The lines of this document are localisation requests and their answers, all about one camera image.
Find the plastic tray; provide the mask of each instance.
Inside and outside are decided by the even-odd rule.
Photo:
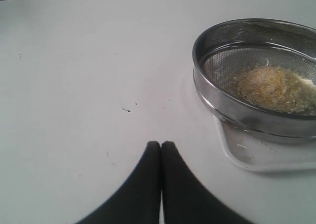
[[[215,116],[214,120],[226,156],[240,168],[252,172],[316,169],[316,141],[304,144],[263,141]]]

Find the mesh strainer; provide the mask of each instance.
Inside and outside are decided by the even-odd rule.
[[[249,104],[234,78],[255,66],[288,68],[316,84],[316,31],[289,22],[243,19],[206,30],[193,48],[194,80],[202,101],[219,118],[278,142],[316,138],[310,111],[287,114]]]

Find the sieve rim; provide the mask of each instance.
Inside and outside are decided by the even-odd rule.
[[[218,92],[224,94],[225,96],[229,97],[230,99],[241,103],[243,106],[248,107],[250,109],[256,110],[256,111],[260,111],[260,112],[264,112],[264,113],[268,113],[271,115],[275,115],[275,116],[279,116],[279,117],[285,117],[285,118],[289,118],[289,119],[296,119],[296,120],[305,120],[305,121],[316,121],[316,115],[297,115],[297,114],[287,114],[287,113],[282,113],[282,112],[277,112],[274,110],[269,110],[269,109],[265,109],[262,107],[259,107],[257,105],[253,105],[248,103],[247,101],[242,101],[240,99],[238,99],[237,97],[223,91],[221,88],[219,88],[219,86],[214,83],[212,80],[210,80],[207,75],[205,74],[205,72],[203,71],[202,67],[200,66],[200,63],[197,59],[197,45],[199,44],[200,40],[204,38],[204,36],[209,33],[210,31],[213,31],[215,29],[218,29],[220,27],[223,26],[227,26],[230,24],[236,24],[236,23],[245,23],[245,22],[266,22],[266,23],[276,23],[276,24],[282,24],[282,25],[289,25],[289,26],[293,26],[296,28],[300,28],[300,29],[304,29],[307,30],[313,34],[316,35],[316,29],[304,26],[304,25],[300,25],[300,24],[296,24],[296,23],[292,23],[292,22],[288,22],[288,21],[282,21],[282,20],[275,20],[275,19],[265,19],[265,18],[244,18],[244,19],[237,19],[237,20],[230,20],[230,21],[226,21],[217,25],[214,25],[210,28],[208,28],[207,30],[205,30],[202,34],[200,34],[200,36],[196,39],[194,45],[193,45],[193,51],[192,51],[192,57],[193,57],[193,63],[196,67],[196,69],[198,70],[198,72],[202,75],[203,79],[205,81],[207,81],[208,84],[210,84],[212,87],[214,87],[216,90],[218,90]]]

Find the yellow crumbs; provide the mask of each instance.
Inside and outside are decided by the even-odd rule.
[[[303,112],[314,115],[316,86],[290,69],[255,67],[235,78],[237,95],[259,107],[278,112]]]

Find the white tabletop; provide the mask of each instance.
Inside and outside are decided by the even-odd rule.
[[[249,220],[314,223],[315,172],[253,174],[225,157],[194,94],[191,54],[203,30],[226,20],[316,28],[315,7],[315,0],[0,1],[0,223],[78,221],[122,184],[149,140],[176,142],[202,184]]]

